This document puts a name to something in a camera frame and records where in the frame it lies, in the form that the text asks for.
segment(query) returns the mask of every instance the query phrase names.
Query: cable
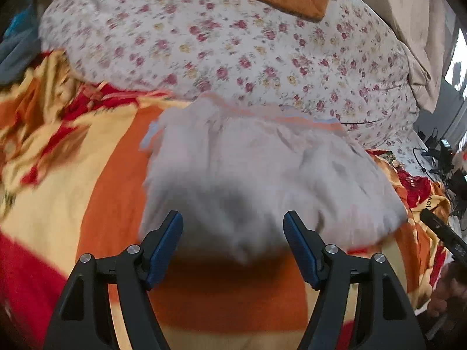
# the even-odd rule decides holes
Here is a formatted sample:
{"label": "cable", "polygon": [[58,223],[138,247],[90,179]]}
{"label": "cable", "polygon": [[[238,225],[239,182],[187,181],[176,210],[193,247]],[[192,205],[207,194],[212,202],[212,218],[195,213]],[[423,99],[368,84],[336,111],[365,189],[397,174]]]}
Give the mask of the cable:
{"label": "cable", "polygon": [[421,151],[426,151],[425,149],[422,149],[422,148],[418,148],[418,147],[415,147],[412,149],[412,152],[413,152],[413,156],[415,158],[415,160],[417,161],[417,163],[419,164],[420,168],[422,169],[422,172],[425,173],[426,176],[428,176],[430,178],[430,180],[434,183],[435,181],[433,180],[433,178],[427,173],[426,171],[426,168],[422,166],[422,164],[420,163],[419,159],[417,158],[416,154],[415,154],[415,150],[421,150]]}
{"label": "cable", "polygon": [[452,172],[452,168],[448,171],[447,175],[445,178],[443,178],[443,184],[446,185],[446,182],[448,181],[449,178],[452,177],[452,175],[454,175],[454,173]]}
{"label": "cable", "polygon": [[449,194],[448,194],[447,192],[445,193],[445,196],[446,196],[447,199],[451,202],[452,210],[456,210],[456,209],[454,208],[454,205],[455,205],[455,204],[454,204],[454,201],[451,200],[451,197],[449,197]]}

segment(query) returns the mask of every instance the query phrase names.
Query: hand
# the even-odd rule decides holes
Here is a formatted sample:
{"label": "hand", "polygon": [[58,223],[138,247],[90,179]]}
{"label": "hand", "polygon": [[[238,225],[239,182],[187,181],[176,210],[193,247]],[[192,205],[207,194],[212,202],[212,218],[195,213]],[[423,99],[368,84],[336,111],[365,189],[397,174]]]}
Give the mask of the hand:
{"label": "hand", "polygon": [[441,270],[440,280],[431,294],[431,300],[428,303],[427,313],[431,317],[438,317],[447,310],[447,300],[451,297],[457,297],[467,302],[467,285],[458,282],[465,281],[465,273],[460,264],[455,262],[445,265]]}

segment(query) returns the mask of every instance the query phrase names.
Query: metal screw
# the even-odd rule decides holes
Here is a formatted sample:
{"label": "metal screw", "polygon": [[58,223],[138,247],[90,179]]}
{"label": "metal screw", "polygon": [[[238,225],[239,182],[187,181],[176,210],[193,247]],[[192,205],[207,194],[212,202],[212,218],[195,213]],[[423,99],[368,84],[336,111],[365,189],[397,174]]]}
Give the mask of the metal screw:
{"label": "metal screw", "polygon": [[375,261],[377,261],[378,263],[384,263],[386,262],[386,257],[384,255],[382,255],[381,253],[377,252],[375,255],[374,255],[374,259]]}
{"label": "metal screw", "polygon": [[339,247],[337,247],[337,246],[334,245],[334,244],[327,244],[326,247],[324,247],[324,249],[325,249],[326,252],[328,252],[329,254],[335,254],[336,252],[339,251]]}
{"label": "metal screw", "polygon": [[127,248],[127,252],[130,254],[138,254],[140,252],[140,247],[137,244],[133,244]]}
{"label": "metal screw", "polygon": [[83,263],[87,263],[92,257],[93,256],[87,252],[86,254],[81,255],[81,257],[79,257],[79,260]]}

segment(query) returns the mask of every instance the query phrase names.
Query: floral pattern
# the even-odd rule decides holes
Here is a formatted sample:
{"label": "floral pattern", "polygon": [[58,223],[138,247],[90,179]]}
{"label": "floral pattern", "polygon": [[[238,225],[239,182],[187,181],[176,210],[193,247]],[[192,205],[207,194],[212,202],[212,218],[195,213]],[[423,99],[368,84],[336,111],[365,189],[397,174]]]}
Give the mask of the floral pattern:
{"label": "floral pattern", "polygon": [[402,47],[361,0],[330,0],[318,23],[256,0],[55,0],[40,36],[90,81],[292,105],[366,147],[417,117]]}
{"label": "floral pattern", "polygon": [[[421,151],[419,150],[415,150],[415,155],[417,156],[417,159],[415,159],[412,150],[416,148],[426,149],[426,146],[413,129],[396,133],[391,139],[378,146],[380,150],[392,151],[401,167],[410,175],[426,177],[426,174],[422,171],[422,167],[419,166],[417,160],[427,171],[433,168],[433,164],[422,157]],[[439,180],[437,175],[431,175],[431,177],[434,180]]]}

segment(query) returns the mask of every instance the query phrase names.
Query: white cloth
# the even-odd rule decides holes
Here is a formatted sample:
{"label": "white cloth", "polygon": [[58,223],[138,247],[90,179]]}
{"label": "white cloth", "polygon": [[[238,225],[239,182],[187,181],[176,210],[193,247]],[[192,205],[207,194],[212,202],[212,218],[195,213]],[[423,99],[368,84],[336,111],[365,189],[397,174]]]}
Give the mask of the white cloth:
{"label": "white cloth", "polygon": [[445,51],[444,0],[363,0],[394,30],[409,59],[409,82],[419,106],[433,113]]}
{"label": "white cloth", "polygon": [[[284,119],[302,122],[279,123]],[[287,246],[289,210],[342,249],[397,229],[407,214],[384,174],[338,123],[318,125],[329,129],[294,108],[240,111],[211,98],[164,111],[151,145],[140,237],[174,209],[184,219],[179,256],[248,263]]]}

